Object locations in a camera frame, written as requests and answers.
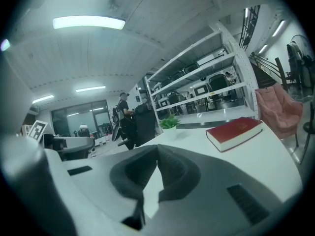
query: book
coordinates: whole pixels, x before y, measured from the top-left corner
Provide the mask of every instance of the book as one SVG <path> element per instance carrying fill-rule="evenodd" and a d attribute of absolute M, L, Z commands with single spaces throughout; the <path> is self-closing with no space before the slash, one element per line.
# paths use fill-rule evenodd
<path fill-rule="evenodd" d="M 221 152 L 238 146 L 262 131 L 262 121 L 241 117 L 206 130 L 207 138 Z"/>

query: cable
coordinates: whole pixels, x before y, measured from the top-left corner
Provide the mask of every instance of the cable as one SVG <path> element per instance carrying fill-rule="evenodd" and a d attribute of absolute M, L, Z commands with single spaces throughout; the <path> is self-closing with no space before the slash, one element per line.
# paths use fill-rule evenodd
<path fill-rule="evenodd" d="M 308 96 L 305 96 L 305 97 L 302 98 L 302 99 L 297 99 L 297 98 L 294 98 L 294 96 L 298 96 L 298 95 L 297 95 L 297 94 L 294 94 L 294 95 L 291 96 L 294 100 L 304 100 L 305 98 L 312 97 L 312 95 L 308 95 Z"/>

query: fluorescent light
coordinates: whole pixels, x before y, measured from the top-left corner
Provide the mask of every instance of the fluorescent light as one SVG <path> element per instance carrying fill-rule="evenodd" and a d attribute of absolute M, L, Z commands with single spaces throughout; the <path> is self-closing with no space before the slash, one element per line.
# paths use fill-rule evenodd
<path fill-rule="evenodd" d="M 105 86 L 101 87 L 94 87 L 94 88 L 84 88 L 84 89 L 77 89 L 76 92 L 83 92 L 83 91 L 89 91 L 89 90 L 95 90 L 95 89 L 104 89 Z"/>
<path fill-rule="evenodd" d="M 261 50 L 260 50 L 260 52 L 259 52 L 258 54 L 262 53 L 262 51 L 263 51 L 266 47 L 267 47 L 267 45 L 264 45 L 264 47 L 261 48 Z"/>
<path fill-rule="evenodd" d="M 53 19 L 54 29 L 73 26 L 99 26 L 121 30 L 125 20 L 99 16 L 69 16 Z"/>
<path fill-rule="evenodd" d="M 278 28 L 276 29 L 275 33 L 272 35 L 273 37 L 276 36 L 276 34 L 278 33 L 278 31 L 280 30 L 281 26 L 284 24 L 284 20 L 282 20 L 278 26 Z"/>
<path fill-rule="evenodd" d="M 9 40 L 5 39 L 4 41 L 2 41 L 1 47 L 0 47 L 2 52 L 4 52 L 9 47 L 10 47 Z"/>
<path fill-rule="evenodd" d="M 46 96 L 46 97 L 37 99 L 37 100 L 33 101 L 32 104 L 34 104 L 34 103 L 36 103 L 36 102 L 39 102 L 39 101 L 42 101 L 42 100 L 47 100 L 47 99 L 50 99 L 50 98 L 54 98 L 54 96 L 53 96 L 53 95 L 49 95 L 49 96 Z"/>
<path fill-rule="evenodd" d="M 78 115 L 79 113 L 75 113 L 75 114 L 71 114 L 71 115 L 68 115 L 67 117 L 69 116 L 75 116 L 75 115 Z"/>
<path fill-rule="evenodd" d="M 90 110 L 90 112 L 95 111 L 95 110 L 101 110 L 101 109 L 104 109 L 104 108 L 96 108 L 96 109 Z"/>

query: glass wall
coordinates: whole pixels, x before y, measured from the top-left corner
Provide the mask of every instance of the glass wall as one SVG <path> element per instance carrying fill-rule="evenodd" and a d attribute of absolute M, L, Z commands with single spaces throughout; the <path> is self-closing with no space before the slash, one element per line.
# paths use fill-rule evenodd
<path fill-rule="evenodd" d="M 54 130 L 63 136 L 78 136 L 80 125 L 96 139 L 112 133 L 106 100 L 52 111 Z"/>

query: pink armchair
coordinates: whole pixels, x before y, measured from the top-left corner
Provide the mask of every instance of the pink armchair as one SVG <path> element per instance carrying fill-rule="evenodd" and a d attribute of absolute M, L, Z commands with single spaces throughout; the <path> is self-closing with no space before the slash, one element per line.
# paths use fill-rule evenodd
<path fill-rule="evenodd" d="M 293 100 L 278 83 L 272 87 L 256 89 L 256 98 L 260 110 L 260 119 L 283 139 L 295 134 L 301 120 L 303 104 Z"/>

